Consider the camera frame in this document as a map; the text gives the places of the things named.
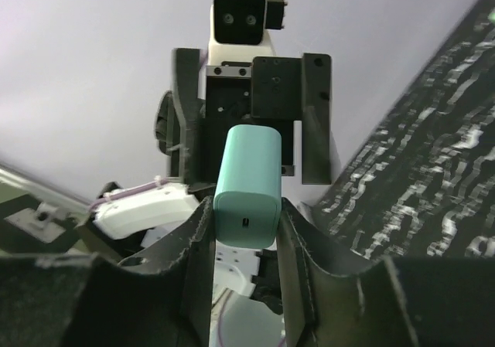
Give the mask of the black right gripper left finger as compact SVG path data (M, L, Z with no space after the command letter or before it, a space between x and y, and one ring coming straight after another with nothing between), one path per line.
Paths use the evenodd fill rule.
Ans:
M115 264L97 254L1 259L3 346L206 346L213 202Z

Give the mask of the light blue plug adapter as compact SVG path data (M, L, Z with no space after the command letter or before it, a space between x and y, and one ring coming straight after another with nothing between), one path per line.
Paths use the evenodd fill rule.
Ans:
M217 240L247 249L270 247L282 211L282 136L239 124L227 133L213 198Z

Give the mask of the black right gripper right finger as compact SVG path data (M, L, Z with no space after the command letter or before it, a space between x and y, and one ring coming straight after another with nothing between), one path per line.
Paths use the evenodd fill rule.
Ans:
M491 259L369 261L282 203L277 234L290 346L492 346Z

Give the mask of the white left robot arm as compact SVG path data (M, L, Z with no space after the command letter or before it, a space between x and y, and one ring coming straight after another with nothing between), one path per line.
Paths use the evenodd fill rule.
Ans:
M109 189L90 210L94 225L124 254L135 233L188 216L203 190L216 184L227 132L239 124L268 126L282 136L280 172L292 175L293 123L299 119L301 63L256 56L207 67L205 99L197 98L202 60L196 49L173 53L172 89L155 122L169 177L131 189Z

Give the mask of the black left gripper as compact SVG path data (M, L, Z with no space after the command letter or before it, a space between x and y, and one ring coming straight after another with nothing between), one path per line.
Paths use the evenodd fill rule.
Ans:
M201 129L200 50L174 49L172 68L173 106L180 129L179 177L184 184L217 181L227 132L238 124L276 129L282 136L282 174L293 176L293 122L301 113L302 183L332 183L329 55L305 53L302 66L299 59L277 57L257 57L251 64L208 66Z

